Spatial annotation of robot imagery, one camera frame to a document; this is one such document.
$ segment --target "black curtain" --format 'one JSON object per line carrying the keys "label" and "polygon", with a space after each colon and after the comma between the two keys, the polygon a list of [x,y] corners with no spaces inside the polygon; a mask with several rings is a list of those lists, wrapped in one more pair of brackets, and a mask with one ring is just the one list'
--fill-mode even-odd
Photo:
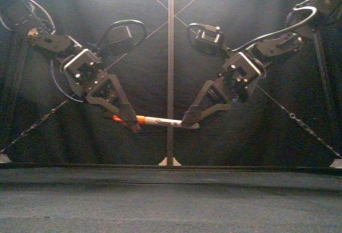
{"label": "black curtain", "polygon": [[[136,114],[167,117],[167,21],[168,0],[38,0],[56,23],[57,34],[72,36],[85,47],[100,40],[108,25],[122,19],[145,23],[151,36],[121,59],[104,58],[108,72],[116,74]],[[181,119],[205,80],[213,79],[223,61],[203,57],[189,47],[185,24],[220,26],[225,43],[236,48],[252,38],[279,30],[296,3],[303,0],[175,0],[175,119]],[[334,72],[335,108],[340,110],[340,32],[326,31],[326,52]],[[10,43],[13,34],[1,28],[1,97],[12,93],[9,69],[16,69]],[[69,91],[58,68],[53,67],[62,89]],[[311,126],[327,143],[335,130],[320,74],[308,42],[285,62],[273,65],[260,87]],[[5,146],[65,97],[50,77],[49,59],[28,49],[13,117],[6,126]],[[1,113],[8,111],[2,106]],[[256,89],[245,103],[233,104],[200,122],[199,130],[175,129],[173,155],[183,165],[328,166],[331,152],[288,118],[273,101]],[[156,165],[167,156],[165,128],[144,126],[135,134],[104,117],[100,108],[68,102],[54,115],[22,138],[6,153],[13,161]]]}

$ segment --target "marker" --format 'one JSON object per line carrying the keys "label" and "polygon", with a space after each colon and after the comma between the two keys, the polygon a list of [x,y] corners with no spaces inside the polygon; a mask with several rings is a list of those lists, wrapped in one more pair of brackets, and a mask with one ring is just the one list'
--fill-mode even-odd
{"label": "marker", "polygon": [[[116,122],[122,122],[122,120],[116,115],[112,116],[112,119]],[[185,128],[185,129],[199,129],[197,123],[195,123],[189,127],[184,127],[181,125],[181,121],[175,119],[145,117],[145,116],[136,116],[136,119],[137,119],[139,125],[172,126],[177,128]]]}

